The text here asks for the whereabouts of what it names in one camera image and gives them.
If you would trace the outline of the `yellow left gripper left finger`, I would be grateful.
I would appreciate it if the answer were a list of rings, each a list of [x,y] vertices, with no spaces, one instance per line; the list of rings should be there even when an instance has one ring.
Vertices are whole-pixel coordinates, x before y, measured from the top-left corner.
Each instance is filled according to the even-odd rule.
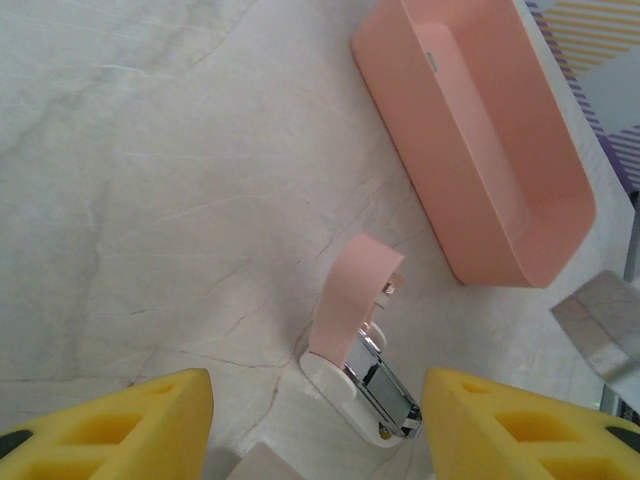
[[[0,480],[200,480],[214,417],[190,368],[0,432]]]

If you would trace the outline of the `pink plastic tray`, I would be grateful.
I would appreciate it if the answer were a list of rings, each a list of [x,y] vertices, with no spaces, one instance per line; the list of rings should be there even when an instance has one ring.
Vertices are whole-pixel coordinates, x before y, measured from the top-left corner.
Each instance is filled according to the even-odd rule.
[[[456,278],[550,285],[596,207],[517,0],[378,0],[351,48]]]

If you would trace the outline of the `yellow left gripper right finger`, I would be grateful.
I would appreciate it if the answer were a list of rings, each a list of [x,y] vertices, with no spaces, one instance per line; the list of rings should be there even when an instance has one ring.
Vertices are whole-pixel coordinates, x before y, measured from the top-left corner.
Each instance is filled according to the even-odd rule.
[[[422,415],[436,480],[640,480],[640,426],[430,368]]]

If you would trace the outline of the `silver staple strip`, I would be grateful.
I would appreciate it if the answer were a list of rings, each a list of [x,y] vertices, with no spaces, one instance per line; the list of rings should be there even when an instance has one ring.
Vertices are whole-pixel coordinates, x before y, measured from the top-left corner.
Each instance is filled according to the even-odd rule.
[[[367,387],[393,423],[399,427],[409,412],[409,403],[391,375],[380,365],[367,374]]]

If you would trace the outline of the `aluminium frame side rail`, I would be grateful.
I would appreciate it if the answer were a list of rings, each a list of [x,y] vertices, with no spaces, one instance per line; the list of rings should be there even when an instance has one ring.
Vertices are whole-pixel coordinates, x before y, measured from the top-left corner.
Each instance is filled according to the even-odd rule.
[[[607,270],[551,314],[590,368],[621,396],[640,389],[640,291]]]

